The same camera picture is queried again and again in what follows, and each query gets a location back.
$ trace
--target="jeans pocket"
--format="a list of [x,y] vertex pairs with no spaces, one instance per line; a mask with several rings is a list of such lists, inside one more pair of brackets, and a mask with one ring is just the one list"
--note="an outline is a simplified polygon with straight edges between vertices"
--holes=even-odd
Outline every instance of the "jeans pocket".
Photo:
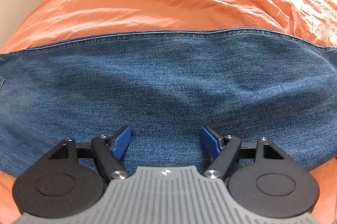
[[5,79],[0,76],[0,91],[1,91],[1,86],[4,83]]

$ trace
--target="blue denim jeans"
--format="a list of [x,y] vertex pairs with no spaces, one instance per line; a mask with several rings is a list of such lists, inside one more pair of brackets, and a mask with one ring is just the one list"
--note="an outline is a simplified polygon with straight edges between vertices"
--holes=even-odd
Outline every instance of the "blue denim jeans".
[[137,166],[210,158],[202,125],[268,137],[307,169],[337,154],[337,48],[256,28],[118,33],[0,55],[0,169],[18,176],[64,138],[132,128]]

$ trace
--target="screw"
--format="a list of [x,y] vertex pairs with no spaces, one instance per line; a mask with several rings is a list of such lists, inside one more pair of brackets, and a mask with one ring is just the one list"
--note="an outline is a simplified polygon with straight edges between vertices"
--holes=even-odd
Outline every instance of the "screw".
[[111,175],[112,179],[126,179],[129,175],[124,171],[114,171]]
[[203,173],[203,175],[210,179],[215,179],[220,177],[220,173],[217,170],[208,170]]
[[168,175],[171,173],[171,171],[168,170],[168,169],[165,169],[165,170],[162,170],[161,173],[162,173],[164,176],[168,176]]

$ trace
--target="gray gripper base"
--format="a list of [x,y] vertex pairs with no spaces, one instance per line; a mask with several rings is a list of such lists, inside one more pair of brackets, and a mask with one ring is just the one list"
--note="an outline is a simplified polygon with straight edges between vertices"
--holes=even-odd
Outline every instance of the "gray gripper base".
[[125,180],[112,180],[91,208],[61,219],[24,213],[16,224],[318,224],[309,214],[272,219],[251,213],[230,196],[220,179],[195,166],[138,167]]

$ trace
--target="orange bed sheet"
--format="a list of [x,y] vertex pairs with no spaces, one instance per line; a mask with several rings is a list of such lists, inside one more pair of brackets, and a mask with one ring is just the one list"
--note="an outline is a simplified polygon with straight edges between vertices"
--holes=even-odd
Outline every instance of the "orange bed sheet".
[[[0,53],[69,38],[145,30],[213,30],[251,26],[291,34],[320,46],[337,45],[337,0],[44,0]],[[337,160],[312,171],[321,188],[314,216],[335,218]],[[0,222],[19,216],[14,178],[0,173]]]

